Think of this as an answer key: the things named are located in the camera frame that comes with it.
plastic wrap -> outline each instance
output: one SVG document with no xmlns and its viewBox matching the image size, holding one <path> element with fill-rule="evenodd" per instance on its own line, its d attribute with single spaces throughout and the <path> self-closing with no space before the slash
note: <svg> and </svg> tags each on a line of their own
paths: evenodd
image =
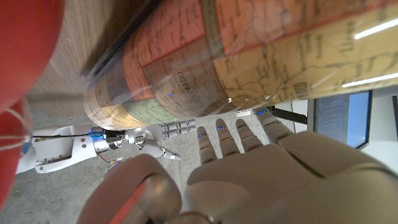
<svg viewBox="0 0 398 224">
<path fill-rule="evenodd" d="M 126 129 L 396 85 L 397 24 L 396 0 L 162 1 L 85 109 Z"/>
</svg>

white robotic arm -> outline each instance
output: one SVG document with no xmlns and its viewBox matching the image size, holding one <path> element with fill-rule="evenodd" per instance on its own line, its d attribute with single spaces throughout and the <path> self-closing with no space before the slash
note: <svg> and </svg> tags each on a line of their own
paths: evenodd
<svg viewBox="0 0 398 224">
<path fill-rule="evenodd" d="M 196 130 L 195 120 L 153 125 L 125 131 L 108 131 L 91 125 L 56 126 L 34 131 L 32 147 L 19 161 L 17 173 L 35 168 L 48 173 L 96 157 L 122 142 L 136 144 L 139 151 L 153 157 L 181 160 L 181 156 L 158 144 L 167 138 Z"/>
</svg>

wire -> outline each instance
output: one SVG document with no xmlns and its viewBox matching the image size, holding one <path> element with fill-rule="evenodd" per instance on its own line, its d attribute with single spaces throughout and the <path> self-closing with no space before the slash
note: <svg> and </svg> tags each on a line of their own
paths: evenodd
<svg viewBox="0 0 398 224">
<path fill-rule="evenodd" d="M 68 136 L 62 136 L 60 134 L 54 136 L 32 136 L 32 138 L 70 138 L 70 137 L 80 137 L 80 136 L 89 136 L 90 134 L 72 134 Z"/>
<path fill-rule="evenodd" d="M 102 153 L 97 153 L 97 156 L 100 156 L 101 159 L 103 159 L 105 162 L 110 162 L 111 164 L 114 164 L 117 161 L 121 161 L 123 159 L 123 157 L 119 157 L 117 159 L 114 159 L 112 161 L 110 161 L 108 158 L 106 158 L 106 156 Z"/>
<path fill-rule="evenodd" d="M 18 112 L 14 111 L 11 108 L 7 108 L 5 111 L 10 113 L 10 114 L 12 114 L 14 117 L 16 117 L 21 122 L 21 124 L 23 125 L 25 130 L 28 133 L 30 133 L 30 127 L 27 125 L 26 120 Z M 22 146 L 24 143 L 30 141 L 30 136 L 29 135 L 24 135 L 24 136 L 0 136 L 0 139 L 1 140 L 4 140 L 4 139 L 16 139 L 16 140 L 20 139 L 20 140 L 22 140 L 19 143 L 8 144 L 8 145 L 5 145 L 5 146 L 0 146 L 0 151 L 2 151 L 2 150 L 14 149 L 15 147 Z"/>
<path fill-rule="evenodd" d="M 105 162 L 111 162 L 111 161 L 109 161 L 109 160 L 106 158 L 106 156 L 104 156 L 104 154 L 102 154 L 102 153 L 97 153 L 97 156 L 100 156 L 100 158 L 102 158 Z"/>
</svg>

beige robotic hand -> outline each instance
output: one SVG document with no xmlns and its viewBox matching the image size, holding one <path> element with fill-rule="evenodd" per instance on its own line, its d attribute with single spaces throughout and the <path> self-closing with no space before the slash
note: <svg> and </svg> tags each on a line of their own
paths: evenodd
<svg viewBox="0 0 398 224">
<path fill-rule="evenodd" d="M 254 110 L 272 144 L 247 124 L 241 154 L 222 119 L 222 159 L 197 129 L 201 166 L 180 192 L 148 155 L 112 168 L 79 223 L 396 223 L 398 178 L 378 161 L 313 132 L 292 133 L 266 108 Z M 104 201 L 102 195 L 112 195 Z"/>
</svg>

robot finger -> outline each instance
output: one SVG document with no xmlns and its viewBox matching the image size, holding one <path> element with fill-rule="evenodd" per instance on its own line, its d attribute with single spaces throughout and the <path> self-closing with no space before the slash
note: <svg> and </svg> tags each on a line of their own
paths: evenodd
<svg viewBox="0 0 398 224">
<path fill-rule="evenodd" d="M 241 137 L 245 152 L 262 146 L 261 141 L 253 134 L 249 126 L 242 119 L 236 121 L 236 129 L 238 129 L 239 137 Z"/>
<path fill-rule="evenodd" d="M 217 119 L 216 127 L 218 138 L 220 139 L 220 147 L 223 157 L 239 153 L 239 149 L 235 143 L 235 140 L 232 138 L 231 133 L 229 133 L 228 127 L 226 126 L 224 120 Z"/>
<path fill-rule="evenodd" d="M 293 135 L 293 132 L 275 118 L 267 108 L 256 108 L 254 109 L 254 113 L 271 143 L 279 144 L 281 139 Z"/>
<path fill-rule="evenodd" d="M 204 127 L 199 127 L 197 133 L 201 165 L 217 160 L 216 152 L 211 145 L 206 129 Z"/>
</svg>

